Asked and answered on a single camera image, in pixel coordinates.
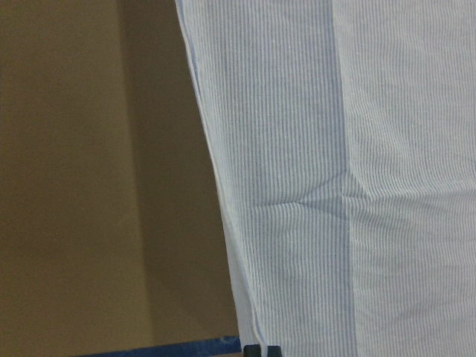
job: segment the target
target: striped fabric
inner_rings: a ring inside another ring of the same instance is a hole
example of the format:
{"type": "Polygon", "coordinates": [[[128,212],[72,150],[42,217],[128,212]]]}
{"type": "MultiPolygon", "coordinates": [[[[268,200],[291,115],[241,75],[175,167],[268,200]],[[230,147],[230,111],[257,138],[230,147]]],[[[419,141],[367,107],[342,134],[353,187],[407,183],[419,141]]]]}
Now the striped fabric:
{"type": "Polygon", "coordinates": [[[475,2],[176,4],[242,347],[476,356],[475,2]]]}

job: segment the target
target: brown cardboard surface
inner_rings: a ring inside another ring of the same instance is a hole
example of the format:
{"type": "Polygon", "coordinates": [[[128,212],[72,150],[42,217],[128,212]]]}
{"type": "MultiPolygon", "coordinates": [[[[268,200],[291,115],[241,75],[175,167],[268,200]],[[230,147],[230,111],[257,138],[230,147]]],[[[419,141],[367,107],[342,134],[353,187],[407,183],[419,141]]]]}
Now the brown cardboard surface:
{"type": "Polygon", "coordinates": [[[0,20],[0,356],[236,335],[174,2],[1,0],[0,20]]]}

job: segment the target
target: dark blue edge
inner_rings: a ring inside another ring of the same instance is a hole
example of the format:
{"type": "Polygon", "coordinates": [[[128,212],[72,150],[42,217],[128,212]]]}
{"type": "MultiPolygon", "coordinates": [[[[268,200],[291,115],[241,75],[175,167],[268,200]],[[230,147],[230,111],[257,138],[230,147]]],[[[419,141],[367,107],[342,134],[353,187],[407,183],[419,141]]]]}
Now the dark blue edge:
{"type": "Polygon", "coordinates": [[[78,357],[210,357],[241,352],[238,336],[224,336],[210,340],[167,344],[128,351],[95,353],[78,357]]]}

